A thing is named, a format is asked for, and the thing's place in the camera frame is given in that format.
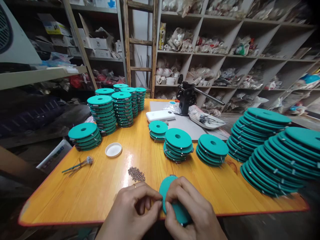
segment finger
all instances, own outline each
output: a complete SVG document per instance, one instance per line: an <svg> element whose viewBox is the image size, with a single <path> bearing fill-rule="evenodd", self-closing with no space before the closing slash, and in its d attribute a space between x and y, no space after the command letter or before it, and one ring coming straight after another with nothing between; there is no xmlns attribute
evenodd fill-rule
<svg viewBox="0 0 320 240"><path fill-rule="evenodd" d="M149 196L156 201L162 199L161 194L147 184L130 190L129 193L129 195L133 197L135 204L145 196Z"/></svg>
<svg viewBox="0 0 320 240"><path fill-rule="evenodd" d="M206 202L206 199L198 192L198 190L185 177L179 177L175 179L170 184L169 190L175 189L177 186L182 187L198 204L202 205ZM173 199L171 195L167 194L166 201L171 203L172 200Z"/></svg>
<svg viewBox="0 0 320 240"><path fill-rule="evenodd" d="M176 214L173 210L172 205L169 202L166 202L166 220L165 226L171 236L175 239L188 239L187 231L181 226L181 224L177 221Z"/></svg>
<svg viewBox="0 0 320 240"><path fill-rule="evenodd" d="M148 229L157 221L161 207L162 201L156 201L152 205L150 211L142 216L142 222Z"/></svg>
<svg viewBox="0 0 320 240"><path fill-rule="evenodd" d="M195 220L196 216L199 215L200 206L182 187L177 186L175 189L169 188L167 192L167 196L168 195L170 195L170 199L178 199L187 209L193 220Z"/></svg>
<svg viewBox="0 0 320 240"><path fill-rule="evenodd" d="M140 202L139 215L143 215L146 208L146 198L142 198Z"/></svg>
<svg viewBox="0 0 320 240"><path fill-rule="evenodd" d="M146 198L146 209L149 211L151 209L151 198Z"/></svg>

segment cardboard box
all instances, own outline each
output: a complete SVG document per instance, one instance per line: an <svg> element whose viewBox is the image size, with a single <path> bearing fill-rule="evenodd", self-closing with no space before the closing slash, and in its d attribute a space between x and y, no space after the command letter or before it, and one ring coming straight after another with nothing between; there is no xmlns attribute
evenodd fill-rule
<svg viewBox="0 0 320 240"><path fill-rule="evenodd" d="M57 22L51 14L38 13L38 16L48 34L72 36L70 29L62 23Z"/></svg>
<svg viewBox="0 0 320 240"><path fill-rule="evenodd" d="M74 57L81 57L81 53L78 48L68 48L68 55Z"/></svg>
<svg viewBox="0 0 320 240"><path fill-rule="evenodd" d="M79 28L79 33L83 42L83 46L85 48L92 48L90 38L86 36L86 33L83 28Z"/></svg>
<svg viewBox="0 0 320 240"><path fill-rule="evenodd" d="M84 6L84 0L69 0L70 4Z"/></svg>
<svg viewBox="0 0 320 240"><path fill-rule="evenodd" d="M96 7L117 9L115 0L95 0Z"/></svg>
<svg viewBox="0 0 320 240"><path fill-rule="evenodd" d="M76 44L72 37L55 35L50 37L53 45L61 47L76 47Z"/></svg>
<svg viewBox="0 0 320 240"><path fill-rule="evenodd" d="M111 54L109 50L94 49L90 54L90 57L111 58Z"/></svg>
<svg viewBox="0 0 320 240"><path fill-rule="evenodd" d="M121 41L120 40L118 40L117 42L116 42L116 52L118 53L118 52L122 52L122 49L121 49Z"/></svg>
<svg viewBox="0 0 320 240"><path fill-rule="evenodd" d="M90 38L90 42L93 49L109 50L107 39L105 38Z"/></svg>
<svg viewBox="0 0 320 240"><path fill-rule="evenodd" d="M41 51L44 52L55 52L53 44L43 36L36 36L35 42L39 46Z"/></svg>

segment wooden table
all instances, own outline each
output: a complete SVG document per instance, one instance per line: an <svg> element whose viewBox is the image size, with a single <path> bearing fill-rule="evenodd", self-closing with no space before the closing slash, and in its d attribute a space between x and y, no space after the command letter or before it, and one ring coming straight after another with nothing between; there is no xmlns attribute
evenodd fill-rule
<svg viewBox="0 0 320 240"><path fill-rule="evenodd" d="M203 164L195 151L182 164L166 159L163 143L155 143L149 136L146 119L149 101L146 99L145 109L132 127L117 129L112 135L103 137L101 145L93 150L78 152L72 148L28 199L20 213L19 224L102 223L118 191L134 183L128 175L131 166L144 172L146 183L156 190L170 174L185 176L212 203L218 216L308 210L307 203L298 193L291 199L286 196L273 199L255 190L242 177L240 163L229 156L221 168ZM105 148L113 142L122 144L122 154L108 158ZM61 173L88 155L94 158L92 166L83 167L72 177Z"/></svg>

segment plastic bag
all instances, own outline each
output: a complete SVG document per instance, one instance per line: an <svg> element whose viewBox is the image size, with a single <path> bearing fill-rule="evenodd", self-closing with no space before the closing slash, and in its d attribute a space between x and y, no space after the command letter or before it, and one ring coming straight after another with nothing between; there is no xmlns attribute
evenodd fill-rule
<svg viewBox="0 0 320 240"><path fill-rule="evenodd" d="M73 57L69 57L67 54L51 52L50 58L47 61L49 67L63 67L70 66L70 59Z"/></svg>

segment white box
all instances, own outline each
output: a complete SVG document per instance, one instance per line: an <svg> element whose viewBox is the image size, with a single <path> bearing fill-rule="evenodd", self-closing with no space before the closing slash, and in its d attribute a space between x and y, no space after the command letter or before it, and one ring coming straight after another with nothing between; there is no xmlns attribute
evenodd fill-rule
<svg viewBox="0 0 320 240"><path fill-rule="evenodd" d="M69 0L70 4L84 6L84 0Z"/></svg>
<svg viewBox="0 0 320 240"><path fill-rule="evenodd" d="M86 36L86 33L83 28L79 28L79 33L85 48L92 48L90 38Z"/></svg>
<svg viewBox="0 0 320 240"><path fill-rule="evenodd" d="M81 57L81 53L78 48L68 48L68 55L74 57Z"/></svg>
<svg viewBox="0 0 320 240"><path fill-rule="evenodd" d="M90 57L111 58L111 54L109 50L94 49L90 54Z"/></svg>
<svg viewBox="0 0 320 240"><path fill-rule="evenodd" d="M120 40L118 40L118 41L116 42L116 52L117 52L117 53L118 53L118 52L122 52L121 41L120 41Z"/></svg>
<svg viewBox="0 0 320 240"><path fill-rule="evenodd" d="M38 13L38 16L48 34L72 36L69 28L54 20L51 14Z"/></svg>
<svg viewBox="0 0 320 240"><path fill-rule="evenodd" d="M117 9L115 0L95 0L96 7Z"/></svg>
<svg viewBox="0 0 320 240"><path fill-rule="evenodd" d="M55 35L51 36L51 41L55 46L61 47L76 47L76 44L72 37L63 36L63 35Z"/></svg>
<svg viewBox="0 0 320 240"><path fill-rule="evenodd" d="M90 42L93 49L109 50L105 38L90 38Z"/></svg>

